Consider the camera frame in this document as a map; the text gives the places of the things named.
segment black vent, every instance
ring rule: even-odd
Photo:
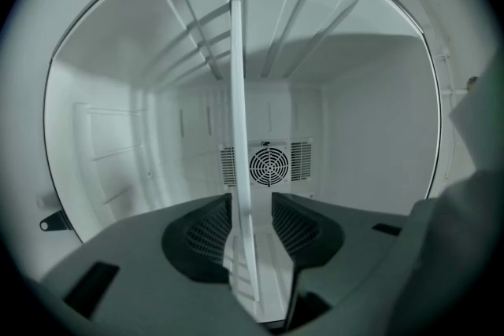
[[[287,156],[272,147],[258,151],[250,160],[250,175],[261,185],[275,185],[285,178],[288,170]]]
[[[272,206],[273,228],[289,255],[306,248],[319,234],[320,226],[287,204]]]
[[[232,228],[228,209],[228,204],[220,204],[187,232],[189,246],[216,264],[222,263],[224,245]]]

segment vent slot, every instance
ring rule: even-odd
[[[231,212],[228,204],[221,203],[210,214],[187,232],[187,243],[200,255],[215,264],[222,264],[224,245],[231,231]]]
[[[273,201],[272,216],[273,228],[291,257],[321,234],[320,225],[316,221],[283,201]]]
[[[291,181],[302,181],[312,175],[312,145],[308,142],[291,144]]]
[[[288,170],[287,156],[273,147],[259,150],[250,160],[250,175],[261,185],[275,185],[285,178]]]
[[[224,180],[224,185],[236,186],[234,147],[226,147],[221,150],[220,164],[222,166],[222,179]]]

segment white plastic wall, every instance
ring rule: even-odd
[[[321,200],[409,214],[426,197],[438,142],[435,87],[421,42],[391,44],[324,87]]]
[[[81,245],[73,231],[39,227],[61,208],[47,166],[43,101],[54,48],[90,1],[18,0],[2,29],[0,227],[19,269],[37,280]]]
[[[468,79],[480,76],[494,59],[502,36],[486,0],[400,1],[421,22],[444,92],[441,153],[431,192],[435,197],[474,172],[450,113],[465,96]]]
[[[226,191],[229,1],[99,0],[59,47],[46,92],[46,144],[58,194],[84,241],[115,220]],[[333,120],[322,117],[321,85],[404,36],[422,44],[421,33],[391,0],[241,2],[248,139],[311,141],[310,180],[276,190],[317,198],[332,147],[323,124]],[[435,88],[426,49],[411,57],[424,69],[414,77],[418,88]],[[414,115],[415,105],[408,108]],[[434,122],[437,109],[427,113]],[[432,151],[422,169],[434,160]],[[429,178],[418,182],[427,190]],[[269,225],[271,191],[254,188],[257,226]],[[391,208],[381,203],[374,208]]]

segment white panel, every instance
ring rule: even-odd
[[[290,138],[293,120],[292,99],[290,92],[269,93],[269,121],[271,122],[271,139]]]
[[[246,92],[246,133],[249,140],[267,140],[272,136],[270,100],[261,92]]]
[[[301,83],[323,83],[378,58],[404,39],[398,35],[343,34],[327,36],[306,62],[292,73]]]
[[[317,54],[321,43],[345,20],[355,13],[355,6],[360,0],[338,0],[336,7],[326,16],[322,25],[313,33],[313,36],[306,41],[299,50],[296,50],[295,56],[290,65],[283,72],[283,77],[291,77],[293,73],[303,66],[314,54]]]
[[[323,201],[408,214],[425,198],[436,157],[438,106],[422,55],[421,43],[403,39],[328,88]]]
[[[149,212],[149,208],[145,203],[139,203],[141,199],[140,188],[134,186],[116,196],[108,205],[116,220],[122,220],[136,216],[137,214]]]
[[[65,181],[66,188],[61,189],[62,192],[68,191],[73,192],[76,199],[82,193],[88,200],[85,205],[77,205],[80,209],[82,220],[80,225],[86,225],[85,228],[89,231],[89,228],[93,228],[93,222],[89,223],[90,215],[92,219],[98,221],[98,223],[107,227],[114,222],[114,217],[110,214],[109,209],[104,206],[107,197],[102,189],[99,174],[96,169],[96,164],[94,162],[93,156],[95,155],[93,150],[93,139],[91,135],[91,114],[89,113],[90,106],[84,103],[75,103],[72,106],[72,131],[73,138],[71,140],[72,148],[74,153],[62,153],[55,160],[58,165],[65,163],[65,165],[75,165],[77,172],[72,172],[67,170],[65,176],[62,175],[59,170],[55,170],[58,175],[58,180]],[[62,151],[65,150],[66,145],[61,144]]]
[[[37,201],[57,200],[43,133],[47,69],[54,47],[90,1],[17,0],[0,35],[2,239],[22,275],[36,281],[81,245],[73,231],[42,233],[39,222],[59,204],[41,208]]]
[[[264,185],[252,187],[252,217],[256,230],[259,227],[271,225],[271,193],[289,192],[290,187],[287,184],[279,184],[274,188],[268,188]]]
[[[138,113],[99,109],[89,112],[95,158],[141,144]]]
[[[219,146],[231,141],[228,90],[171,90],[157,102],[157,158],[165,205],[224,193]]]
[[[136,186],[140,181],[135,154],[132,152],[96,161],[96,168],[105,193],[104,203]]]
[[[239,235],[233,232],[224,252],[224,266],[230,271],[232,292],[257,322],[283,320],[291,296],[294,265],[271,226],[258,227],[255,238],[261,278],[259,301],[254,301],[243,244]]]
[[[252,201],[250,197],[248,143],[246,136],[242,5],[239,0],[231,1],[231,17],[231,105],[239,225],[254,300],[259,301],[258,266],[256,261],[254,227],[252,224]]]
[[[189,72],[197,83],[228,78],[228,1],[100,0],[58,56],[95,73],[136,77],[158,90]],[[281,77],[303,47],[314,49],[317,33],[335,21],[339,0],[241,1],[246,69],[253,79]],[[390,0],[359,0],[338,30],[345,35],[418,35]]]
[[[318,90],[292,91],[292,137],[320,138],[321,93]]]

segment white wall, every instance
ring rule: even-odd
[[[321,96],[318,87],[292,87],[288,82],[246,82],[246,122],[250,155],[263,141],[286,146],[291,141],[312,140],[312,177],[268,188],[254,184],[254,224],[271,222],[271,193],[292,192],[316,197],[320,178]],[[232,191],[224,188],[220,146],[233,146],[231,100],[225,85],[183,87],[158,98],[157,126],[151,144],[156,176],[164,190],[163,203],[175,205],[196,198]]]
[[[400,0],[415,16],[417,7],[409,0]],[[428,20],[423,29],[432,31],[442,50],[445,61],[436,65],[448,65],[453,74],[453,85],[445,72],[438,72],[439,85],[443,89],[464,89],[471,76],[479,76],[494,57],[502,38],[485,0],[418,0],[421,12]],[[454,95],[442,98],[443,140],[439,170],[433,186],[438,194],[446,185],[465,178],[474,171],[473,162],[465,145],[454,131],[449,118],[452,108],[463,98]]]
[[[321,200],[408,214],[428,190],[438,136],[423,43],[398,37],[394,49],[337,77],[324,96],[328,167]]]
[[[45,136],[61,203],[83,242],[159,206],[148,158],[146,99],[123,83],[53,60]]]
[[[0,44],[0,224],[20,270],[34,279],[80,245],[73,231],[42,232],[54,201],[43,137],[43,97],[51,54],[90,0],[18,0]]]

